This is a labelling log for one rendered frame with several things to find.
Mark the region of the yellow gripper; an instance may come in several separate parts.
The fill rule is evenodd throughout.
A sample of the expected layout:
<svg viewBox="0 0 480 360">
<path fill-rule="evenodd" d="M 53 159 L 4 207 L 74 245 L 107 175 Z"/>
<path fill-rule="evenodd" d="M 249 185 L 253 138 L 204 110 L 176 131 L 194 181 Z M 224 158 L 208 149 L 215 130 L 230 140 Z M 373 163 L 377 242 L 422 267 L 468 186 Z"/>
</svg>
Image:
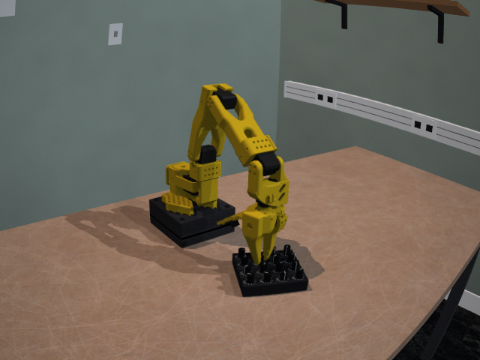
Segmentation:
<svg viewBox="0 0 480 360">
<path fill-rule="evenodd" d="M 280 208 L 269 206 L 263 208 L 258 206 L 258 202 L 247 207 L 247 210 L 234 214 L 225 220 L 217 222 L 219 224 L 230 224 L 231 227 L 237 227 L 238 219 L 242 220 L 242 232 L 249 247 L 251 256 L 256 265 L 261 262 L 261 251 L 264 260 L 267 260 L 275 246 L 277 232 L 281 231 L 287 222 L 286 207 Z M 227 221 L 231 221 L 225 223 Z M 223 226 L 221 225 L 221 226 Z M 262 249 L 263 242 L 263 249 Z"/>
</svg>

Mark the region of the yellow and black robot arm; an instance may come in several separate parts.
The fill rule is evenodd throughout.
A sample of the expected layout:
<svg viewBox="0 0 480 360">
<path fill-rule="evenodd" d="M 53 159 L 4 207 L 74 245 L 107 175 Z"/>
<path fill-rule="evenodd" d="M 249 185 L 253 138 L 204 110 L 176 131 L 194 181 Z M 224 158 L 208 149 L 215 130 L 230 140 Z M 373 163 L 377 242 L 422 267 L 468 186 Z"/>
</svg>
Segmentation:
<svg viewBox="0 0 480 360">
<path fill-rule="evenodd" d="M 243 167 L 248 167 L 247 193 L 258 206 L 279 209 L 288 203 L 290 181 L 284 173 L 284 161 L 275 155 L 277 147 L 269 135 L 263 134 L 244 99 L 232 90 L 227 84 L 202 86 L 187 152 L 190 164 L 168 166 L 170 192 L 162 194 L 167 211 L 191 216 L 192 201 L 198 206 L 217 208 L 221 160 L 216 157 L 222 154 L 225 136 Z M 230 109 L 235 110 L 238 119 L 227 111 Z M 202 145 L 209 131 L 211 145 Z"/>
</svg>

